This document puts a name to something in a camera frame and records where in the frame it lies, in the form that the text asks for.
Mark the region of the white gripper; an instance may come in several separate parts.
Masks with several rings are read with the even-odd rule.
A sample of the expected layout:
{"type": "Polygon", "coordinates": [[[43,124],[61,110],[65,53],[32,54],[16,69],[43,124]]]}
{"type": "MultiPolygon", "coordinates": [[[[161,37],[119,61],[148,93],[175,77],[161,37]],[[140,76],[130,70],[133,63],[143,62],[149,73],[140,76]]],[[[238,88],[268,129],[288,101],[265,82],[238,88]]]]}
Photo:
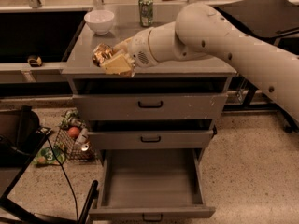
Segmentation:
{"type": "Polygon", "coordinates": [[[150,36],[154,31],[148,28],[136,33],[113,47],[115,53],[124,51],[105,60],[100,67],[108,75],[132,77],[135,74],[135,64],[142,68],[153,67],[159,64],[151,52],[150,36]]]}

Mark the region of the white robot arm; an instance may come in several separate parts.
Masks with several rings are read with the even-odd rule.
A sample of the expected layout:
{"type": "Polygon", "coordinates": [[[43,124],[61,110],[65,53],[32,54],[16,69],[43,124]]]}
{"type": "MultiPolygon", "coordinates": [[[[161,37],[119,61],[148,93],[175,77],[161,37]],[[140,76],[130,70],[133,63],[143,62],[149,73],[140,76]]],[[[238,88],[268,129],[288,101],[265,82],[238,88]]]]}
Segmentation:
{"type": "Polygon", "coordinates": [[[193,3],[173,22],[138,32],[100,62],[108,74],[132,73],[136,66],[197,60],[206,55],[231,65],[268,98],[299,120],[299,59],[246,35],[215,8],[193,3]]]}

